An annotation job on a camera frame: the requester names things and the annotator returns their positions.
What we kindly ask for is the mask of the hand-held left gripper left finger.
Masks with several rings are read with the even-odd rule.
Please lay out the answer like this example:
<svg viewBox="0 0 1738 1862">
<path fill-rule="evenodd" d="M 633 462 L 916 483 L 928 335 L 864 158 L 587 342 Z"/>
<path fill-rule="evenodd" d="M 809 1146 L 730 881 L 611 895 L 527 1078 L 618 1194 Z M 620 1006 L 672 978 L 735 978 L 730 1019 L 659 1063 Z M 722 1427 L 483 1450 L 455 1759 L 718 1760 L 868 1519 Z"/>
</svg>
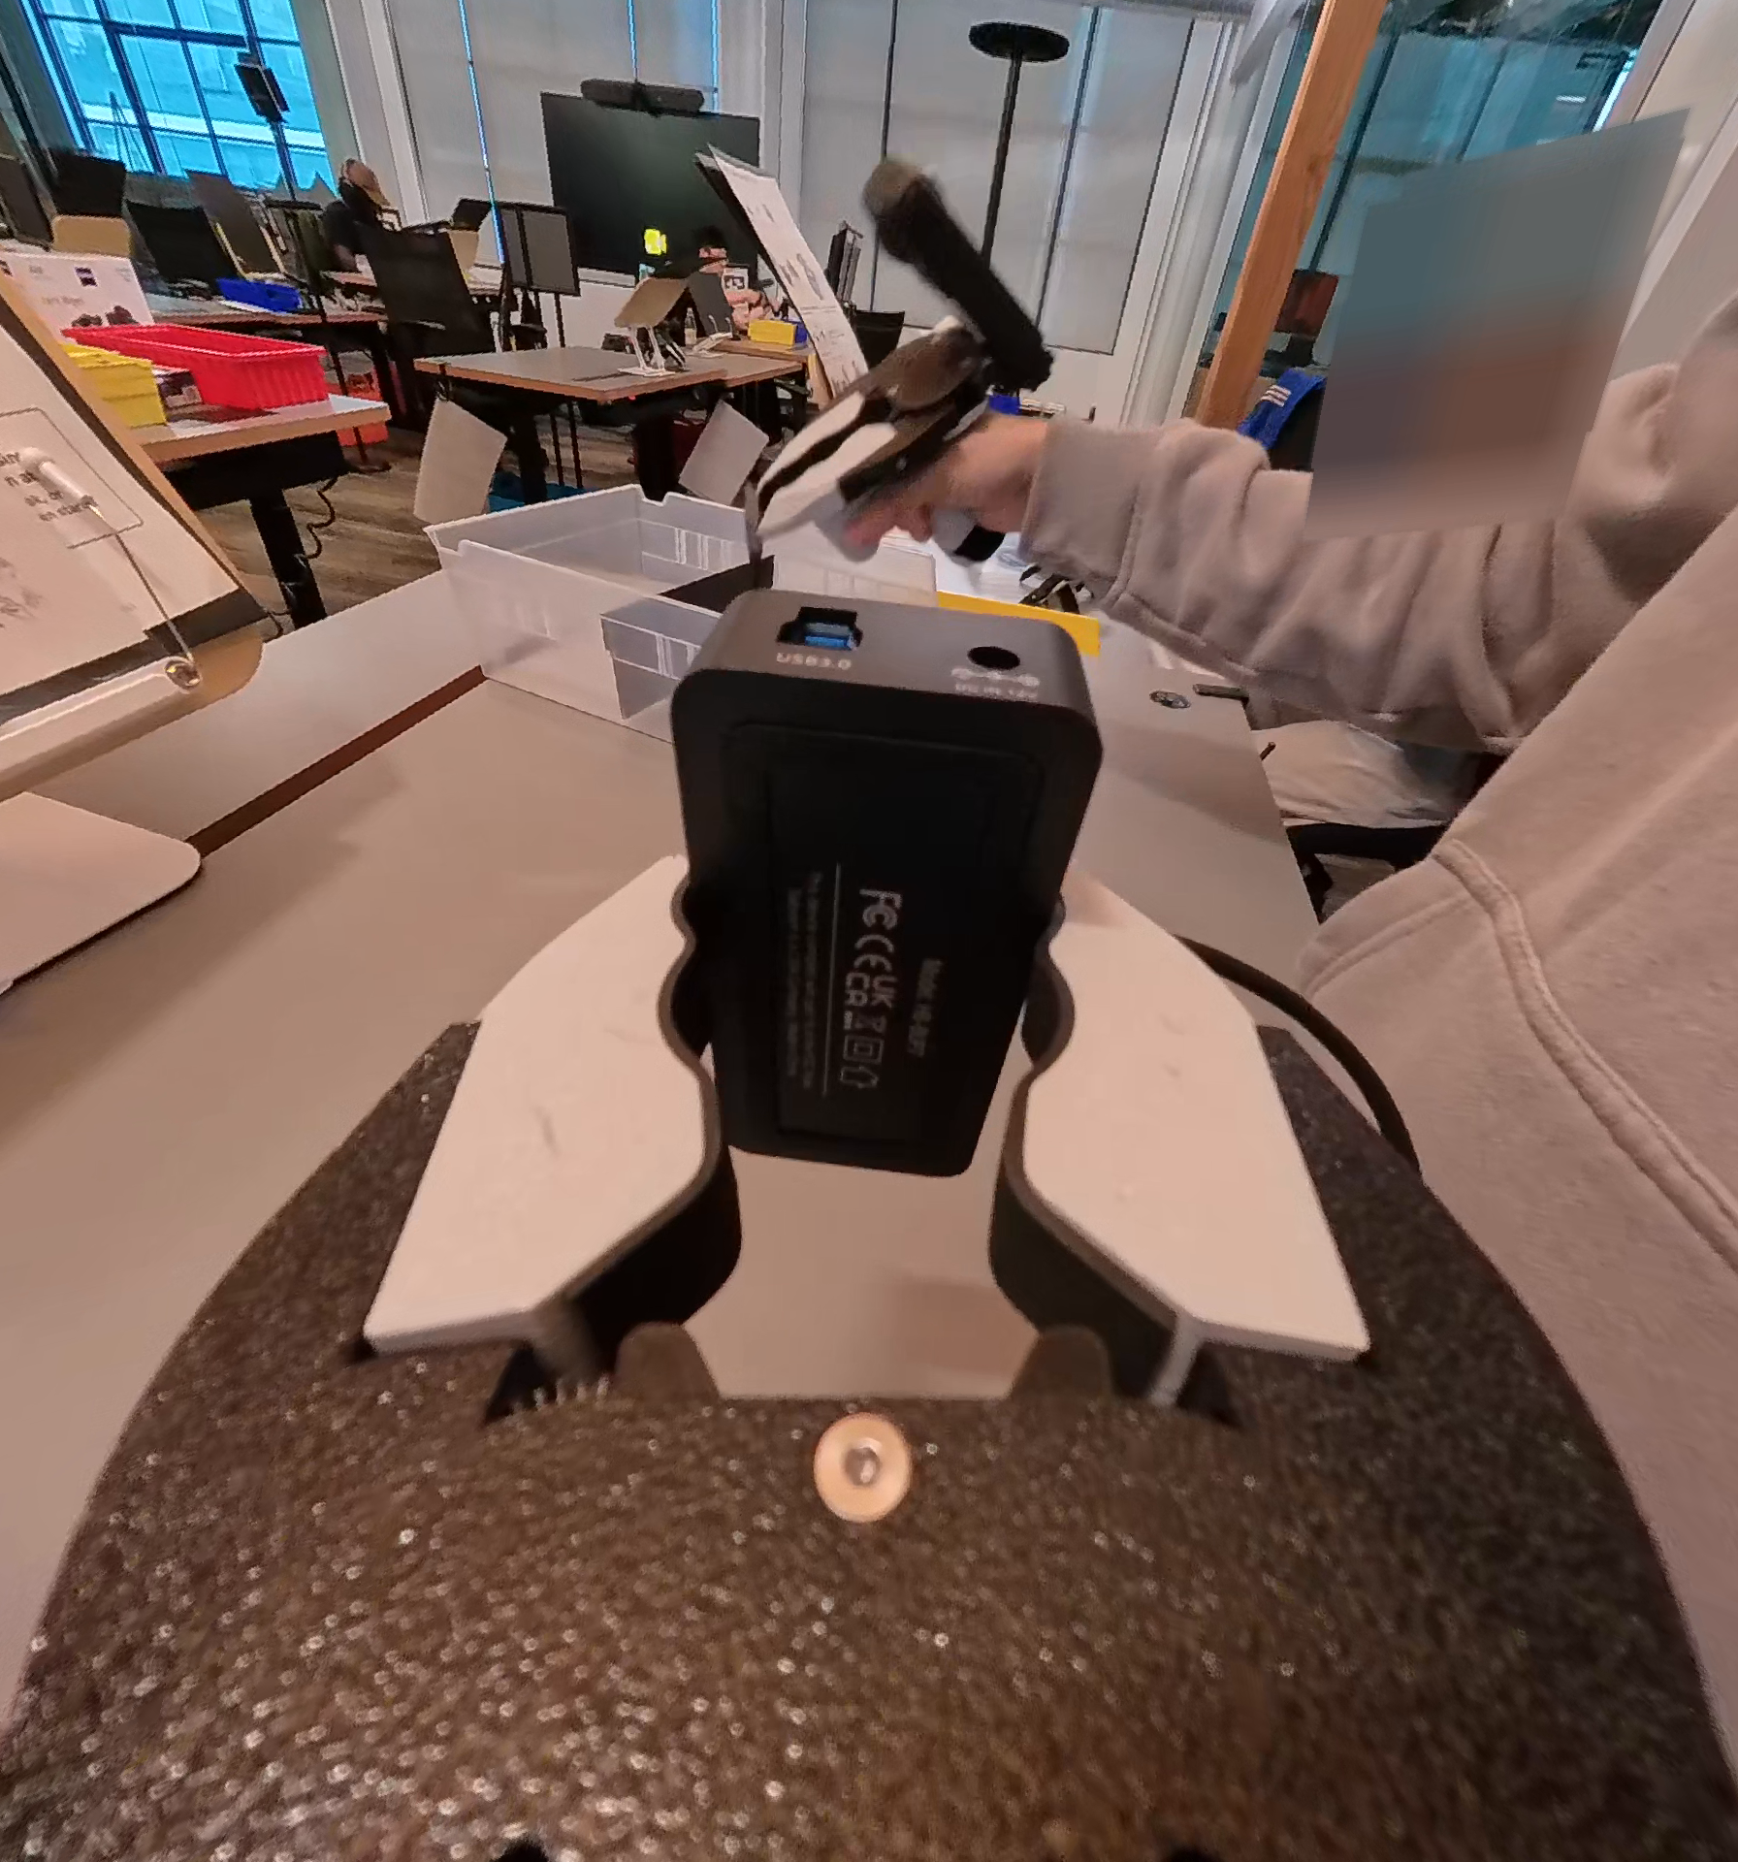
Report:
<svg viewBox="0 0 1738 1862">
<path fill-rule="evenodd" d="M 485 1007 L 365 1317 L 373 1354 L 504 1344 L 579 1384 L 730 1278 L 740 1207 L 685 876 L 656 859 Z"/>
</svg>

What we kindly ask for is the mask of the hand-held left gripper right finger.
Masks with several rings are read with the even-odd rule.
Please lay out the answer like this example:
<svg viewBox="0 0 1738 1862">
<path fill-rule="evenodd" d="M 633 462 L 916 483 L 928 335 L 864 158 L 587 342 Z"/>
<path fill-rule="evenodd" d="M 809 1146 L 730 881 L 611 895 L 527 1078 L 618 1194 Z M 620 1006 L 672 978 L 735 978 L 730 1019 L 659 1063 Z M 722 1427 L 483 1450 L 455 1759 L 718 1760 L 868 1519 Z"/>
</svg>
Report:
<svg viewBox="0 0 1738 1862">
<path fill-rule="evenodd" d="M 1154 1404 L 1209 1348 L 1369 1352 L 1258 1027 L 1199 957 L 1075 873 L 1021 1040 L 987 1254 L 1036 1332 L 1087 1332 L 1112 1390 Z"/>
</svg>

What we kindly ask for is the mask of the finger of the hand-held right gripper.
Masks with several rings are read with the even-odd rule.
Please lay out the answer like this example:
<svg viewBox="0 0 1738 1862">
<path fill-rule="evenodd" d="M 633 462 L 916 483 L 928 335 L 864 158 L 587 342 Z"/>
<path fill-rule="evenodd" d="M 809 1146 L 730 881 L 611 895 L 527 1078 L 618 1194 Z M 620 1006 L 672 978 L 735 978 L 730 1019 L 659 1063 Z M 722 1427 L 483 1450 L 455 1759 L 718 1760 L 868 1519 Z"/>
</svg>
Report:
<svg viewBox="0 0 1738 1862">
<path fill-rule="evenodd" d="M 755 558 L 810 531 L 845 560 L 864 562 L 871 547 L 850 542 L 856 514 L 918 478 L 943 453 L 943 434 L 847 434 L 833 446 L 812 446 L 797 457 L 787 447 L 755 483 Z"/>
<path fill-rule="evenodd" d="M 986 408 L 986 383 L 987 352 L 973 332 L 931 329 L 840 392 L 781 454 L 847 434 L 943 434 L 948 451 Z"/>
</svg>

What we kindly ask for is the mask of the clear plastic bin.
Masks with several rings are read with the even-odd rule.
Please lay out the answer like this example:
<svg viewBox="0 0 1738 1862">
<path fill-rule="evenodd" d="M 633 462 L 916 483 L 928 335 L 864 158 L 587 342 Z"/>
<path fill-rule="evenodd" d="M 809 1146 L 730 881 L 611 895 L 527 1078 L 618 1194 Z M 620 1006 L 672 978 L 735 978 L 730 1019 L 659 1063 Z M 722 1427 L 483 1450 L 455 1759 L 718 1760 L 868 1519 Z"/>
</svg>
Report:
<svg viewBox="0 0 1738 1862">
<path fill-rule="evenodd" d="M 445 521 L 428 541 L 488 680 L 659 741 L 678 680 L 738 594 L 937 605 L 925 547 L 849 562 L 797 531 L 753 560 L 740 512 L 633 483 Z"/>
</svg>

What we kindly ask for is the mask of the black usb hub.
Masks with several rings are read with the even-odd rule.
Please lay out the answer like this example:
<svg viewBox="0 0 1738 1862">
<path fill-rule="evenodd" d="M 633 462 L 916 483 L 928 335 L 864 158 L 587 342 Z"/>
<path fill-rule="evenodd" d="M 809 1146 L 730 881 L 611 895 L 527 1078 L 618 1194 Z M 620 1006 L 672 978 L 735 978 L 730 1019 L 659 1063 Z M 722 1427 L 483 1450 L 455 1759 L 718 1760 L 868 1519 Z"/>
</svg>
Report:
<svg viewBox="0 0 1738 1862">
<path fill-rule="evenodd" d="M 1102 763 L 1076 643 L 749 592 L 669 727 L 727 1143 L 961 1176 Z"/>
</svg>

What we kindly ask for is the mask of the person's right forearm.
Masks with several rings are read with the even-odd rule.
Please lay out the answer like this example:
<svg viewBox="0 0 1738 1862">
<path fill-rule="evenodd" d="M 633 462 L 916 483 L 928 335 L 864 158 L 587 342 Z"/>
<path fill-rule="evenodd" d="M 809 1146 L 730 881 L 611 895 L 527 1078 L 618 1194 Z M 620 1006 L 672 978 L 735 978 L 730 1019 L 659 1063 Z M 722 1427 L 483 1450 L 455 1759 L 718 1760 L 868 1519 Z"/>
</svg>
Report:
<svg viewBox="0 0 1738 1862">
<path fill-rule="evenodd" d="M 1314 542 L 1306 502 L 1227 430 L 1051 425 L 1023 542 L 1284 717 L 1508 752 L 1738 504 L 1738 354 L 1614 384 L 1553 520 Z"/>
</svg>

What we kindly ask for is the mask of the printed paper sign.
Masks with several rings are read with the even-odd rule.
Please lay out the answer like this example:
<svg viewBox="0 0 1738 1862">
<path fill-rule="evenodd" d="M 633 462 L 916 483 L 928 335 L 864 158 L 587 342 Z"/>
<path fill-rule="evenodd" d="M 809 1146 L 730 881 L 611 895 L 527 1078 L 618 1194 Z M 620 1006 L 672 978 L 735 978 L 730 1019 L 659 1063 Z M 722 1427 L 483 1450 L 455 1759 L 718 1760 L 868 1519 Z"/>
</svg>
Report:
<svg viewBox="0 0 1738 1862">
<path fill-rule="evenodd" d="M 869 364 L 779 181 L 718 150 L 694 152 L 694 164 L 765 253 L 766 267 L 807 329 L 829 392 L 836 397 L 850 388 L 868 375 Z"/>
</svg>

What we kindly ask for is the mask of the black floor lamp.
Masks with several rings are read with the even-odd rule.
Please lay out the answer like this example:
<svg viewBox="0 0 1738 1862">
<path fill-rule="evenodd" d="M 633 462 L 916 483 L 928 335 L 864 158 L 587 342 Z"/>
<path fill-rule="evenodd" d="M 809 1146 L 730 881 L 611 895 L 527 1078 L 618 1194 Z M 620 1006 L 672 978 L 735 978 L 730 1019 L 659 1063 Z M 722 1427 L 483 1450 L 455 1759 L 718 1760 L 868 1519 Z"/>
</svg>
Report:
<svg viewBox="0 0 1738 1862">
<path fill-rule="evenodd" d="M 1047 24 L 987 20 L 973 24 L 969 44 L 1003 75 L 977 249 L 1040 312 L 1064 195 L 1070 39 Z"/>
</svg>

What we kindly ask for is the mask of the wood-edged grey desk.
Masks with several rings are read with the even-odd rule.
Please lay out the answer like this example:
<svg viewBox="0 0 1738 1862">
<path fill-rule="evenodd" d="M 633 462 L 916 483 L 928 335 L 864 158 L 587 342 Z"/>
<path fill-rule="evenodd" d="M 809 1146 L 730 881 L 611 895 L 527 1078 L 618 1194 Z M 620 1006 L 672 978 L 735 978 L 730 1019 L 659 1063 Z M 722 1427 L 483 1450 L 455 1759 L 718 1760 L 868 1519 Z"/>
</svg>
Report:
<svg viewBox="0 0 1738 1862">
<path fill-rule="evenodd" d="M 504 434 L 521 502 L 530 504 L 551 497 L 538 417 L 587 405 L 627 420 L 633 475 L 646 498 L 661 501 L 678 491 L 678 418 L 740 388 L 807 387 L 810 361 L 810 352 L 740 342 L 691 358 L 685 369 L 642 369 L 632 354 L 583 347 L 421 358 L 412 368 L 440 397 Z"/>
</svg>

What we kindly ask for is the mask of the large black monitor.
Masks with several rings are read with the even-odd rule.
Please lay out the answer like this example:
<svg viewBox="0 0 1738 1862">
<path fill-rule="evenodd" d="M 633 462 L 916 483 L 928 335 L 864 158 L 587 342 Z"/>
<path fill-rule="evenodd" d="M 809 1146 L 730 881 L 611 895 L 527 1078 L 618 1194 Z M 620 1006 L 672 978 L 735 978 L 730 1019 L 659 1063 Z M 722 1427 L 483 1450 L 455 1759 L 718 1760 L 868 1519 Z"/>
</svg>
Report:
<svg viewBox="0 0 1738 1862">
<path fill-rule="evenodd" d="M 755 269 L 758 242 L 697 164 L 701 152 L 755 164 L 755 118 L 647 114 L 556 93 L 538 106 L 553 206 L 569 224 L 580 272 L 692 262 L 707 229 L 718 230 L 729 265 Z"/>
</svg>

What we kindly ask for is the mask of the grey desk with bins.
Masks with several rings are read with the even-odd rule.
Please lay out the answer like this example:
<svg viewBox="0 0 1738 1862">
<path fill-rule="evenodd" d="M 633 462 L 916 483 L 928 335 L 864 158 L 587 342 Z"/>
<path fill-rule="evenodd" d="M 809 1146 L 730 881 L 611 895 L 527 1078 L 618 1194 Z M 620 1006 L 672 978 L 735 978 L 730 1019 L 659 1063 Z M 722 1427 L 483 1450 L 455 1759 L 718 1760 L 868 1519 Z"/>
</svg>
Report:
<svg viewBox="0 0 1738 1862">
<path fill-rule="evenodd" d="M 285 632 L 324 619 L 324 606 L 286 494 L 324 491 L 344 475 L 345 430 L 386 435 L 381 401 L 332 396 L 266 413 L 200 408 L 135 430 L 132 439 L 197 514 L 240 504 L 285 605 Z"/>
</svg>

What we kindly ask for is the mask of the red plastic bin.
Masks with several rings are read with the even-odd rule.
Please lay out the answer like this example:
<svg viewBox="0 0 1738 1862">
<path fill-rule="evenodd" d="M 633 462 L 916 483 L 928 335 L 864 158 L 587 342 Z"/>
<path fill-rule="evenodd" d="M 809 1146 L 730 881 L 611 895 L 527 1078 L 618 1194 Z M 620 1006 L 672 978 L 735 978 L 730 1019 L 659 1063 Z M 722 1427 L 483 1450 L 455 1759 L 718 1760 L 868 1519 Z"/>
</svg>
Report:
<svg viewBox="0 0 1738 1862">
<path fill-rule="evenodd" d="M 332 397 L 324 351 L 307 342 L 182 323 L 94 323 L 66 332 L 66 341 L 152 368 L 182 369 L 203 405 L 274 413 L 323 405 Z"/>
</svg>

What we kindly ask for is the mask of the yellow plastic bin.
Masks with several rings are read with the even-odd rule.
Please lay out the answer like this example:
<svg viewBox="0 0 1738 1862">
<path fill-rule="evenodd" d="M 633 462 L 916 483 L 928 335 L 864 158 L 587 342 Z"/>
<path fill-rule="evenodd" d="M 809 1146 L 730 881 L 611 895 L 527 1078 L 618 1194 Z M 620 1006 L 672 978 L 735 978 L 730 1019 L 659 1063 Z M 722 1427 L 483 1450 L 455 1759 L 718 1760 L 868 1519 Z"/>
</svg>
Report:
<svg viewBox="0 0 1738 1862">
<path fill-rule="evenodd" d="M 124 428 L 147 430 L 167 425 L 159 375 L 147 361 L 73 341 L 66 341 L 66 361 L 84 392 Z"/>
</svg>

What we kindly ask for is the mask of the paper instruction board stand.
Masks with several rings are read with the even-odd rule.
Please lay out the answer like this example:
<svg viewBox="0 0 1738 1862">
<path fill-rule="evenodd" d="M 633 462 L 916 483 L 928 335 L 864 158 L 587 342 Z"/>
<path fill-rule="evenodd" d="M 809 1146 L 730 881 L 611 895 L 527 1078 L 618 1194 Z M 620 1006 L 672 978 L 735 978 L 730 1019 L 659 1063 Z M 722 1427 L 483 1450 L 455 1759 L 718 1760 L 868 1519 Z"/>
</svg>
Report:
<svg viewBox="0 0 1738 1862">
<path fill-rule="evenodd" d="M 199 876 L 46 788 L 243 689 L 261 619 L 0 271 L 0 996 Z"/>
</svg>

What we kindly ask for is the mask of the wooden post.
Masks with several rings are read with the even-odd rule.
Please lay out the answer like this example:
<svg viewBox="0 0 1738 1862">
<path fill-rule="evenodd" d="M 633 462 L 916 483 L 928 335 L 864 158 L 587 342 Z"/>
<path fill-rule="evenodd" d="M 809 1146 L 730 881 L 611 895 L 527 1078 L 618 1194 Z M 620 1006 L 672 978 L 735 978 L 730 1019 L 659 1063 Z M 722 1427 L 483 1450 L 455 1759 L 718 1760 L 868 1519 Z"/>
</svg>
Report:
<svg viewBox="0 0 1738 1862">
<path fill-rule="evenodd" d="M 1195 410 L 1204 427 L 1234 428 L 1252 405 L 1269 338 L 1384 9 L 1382 3 L 1323 3 L 1320 9 L 1293 114 Z"/>
</svg>

